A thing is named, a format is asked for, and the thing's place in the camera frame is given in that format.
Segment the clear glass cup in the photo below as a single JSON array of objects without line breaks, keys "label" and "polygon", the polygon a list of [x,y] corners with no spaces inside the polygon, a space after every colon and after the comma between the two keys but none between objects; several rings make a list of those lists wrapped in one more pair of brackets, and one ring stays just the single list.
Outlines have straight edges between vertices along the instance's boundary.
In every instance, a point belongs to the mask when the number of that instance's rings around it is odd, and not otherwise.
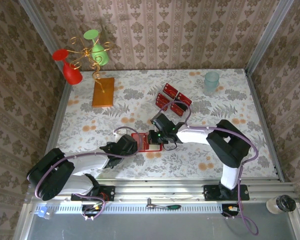
[{"label": "clear glass cup", "polygon": [[219,74],[215,71],[207,72],[204,76],[203,93],[207,96],[211,96],[216,92],[219,86]]}]

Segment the wallpaper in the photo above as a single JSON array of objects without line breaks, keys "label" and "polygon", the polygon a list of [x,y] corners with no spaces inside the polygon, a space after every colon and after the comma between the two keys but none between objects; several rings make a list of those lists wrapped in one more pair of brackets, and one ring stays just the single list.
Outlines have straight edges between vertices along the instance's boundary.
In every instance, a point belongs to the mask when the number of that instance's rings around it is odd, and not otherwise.
[{"label": "wallpaper", "polygon": [[286,178],[300,198],[300,0],[295,0],[252,79]]},{"label": "wallpaper", "polygon": [[0,240],[10,240],[65,85],[17,1],[0,0]]},{"label": "wallpaper", "polygon": [[[114,43],[103,70],[245,68],[278,0],[34,0],[50,37]],[[89,63],[82,62],[82,71]]]}]

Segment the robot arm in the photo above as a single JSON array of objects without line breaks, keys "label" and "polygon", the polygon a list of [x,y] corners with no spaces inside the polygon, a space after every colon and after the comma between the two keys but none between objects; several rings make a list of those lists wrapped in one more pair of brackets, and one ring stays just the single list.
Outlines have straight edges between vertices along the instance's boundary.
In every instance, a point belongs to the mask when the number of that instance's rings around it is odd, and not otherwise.
[{"label": "robot arm", "polygon": [[118,156],[134,154],[137,149],[137,142],[128,134],[116,136],[115,142],[107,142],[95,151],[84,152],[80,157],[71,159],[69,153],[54,148],[28,172],[27,179],[32,186],[38,188],[36,195],[43,201],[50,200],[58,194],[95,195],[99,189],[98,182],[88,174],[76,174],[90,169],[113,168],[123,160],[123,157]]},{"label": "robot arm", "polygon": [[[247,142],[219,130],[209,130],[202,127],[188,128],[183,122],[175,125],[162,113],[156,115],[151,122],[157,127],[158,131],[151,130],[149,132],[149,143],[200,143],[210,145],[223,163],[220,180],[222,187],[233,190],[237,186],[242,160],[248,155],[250,149]],[[230,130],[247,138],[227,120],[221,120],[217,127]]]}]

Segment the table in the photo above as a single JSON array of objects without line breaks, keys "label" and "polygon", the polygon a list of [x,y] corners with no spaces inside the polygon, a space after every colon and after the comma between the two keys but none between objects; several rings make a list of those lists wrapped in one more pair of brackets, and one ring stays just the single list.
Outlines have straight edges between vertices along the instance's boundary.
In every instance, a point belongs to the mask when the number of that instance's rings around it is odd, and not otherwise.
[{"label": "table", "polygon": [[[92,108],[92,72],[83,72],[82,82],[73,86],[69,96],[57,147],[64,152],[86,152],[104,146],[107,141],[113,142],[113,130],[118,127],[129,126],[141,133],[153,129],[150,119],[159,110],[155,106],[157,93],[169,83],[192,100],[190,125],[215,126],[221,119],[227,119],[256,145],[259,157],[244,166],[243,177],[277,178],[244,70],[213,70],[220,75],[220,85],[213,96],[205,96],[203,81],[209,71],[211,69],[101,72],[104,78],[115,78],[113,107],[104,108]],[[184,120],[184,116],[167,115],[174,123]],[[113,169],[91,169],[82,173],[99,179],[216,179],[222,175],[222,166],[210,146],[186,143],[172,151],[138,153]]]}]

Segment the wooden block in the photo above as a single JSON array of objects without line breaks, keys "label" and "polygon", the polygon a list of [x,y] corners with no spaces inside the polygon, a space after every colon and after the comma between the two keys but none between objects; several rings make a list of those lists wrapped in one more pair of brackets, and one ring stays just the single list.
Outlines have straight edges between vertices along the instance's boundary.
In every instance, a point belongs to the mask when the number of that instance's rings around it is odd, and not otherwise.
[{"label": "wooden block", "polygon": [[114,105],[115,79],[113,77],[101,78],[99,82],[102,84],[104,93],[100,84],[94,83],[94,91],[92,98],[93,108],[112,107]]}]

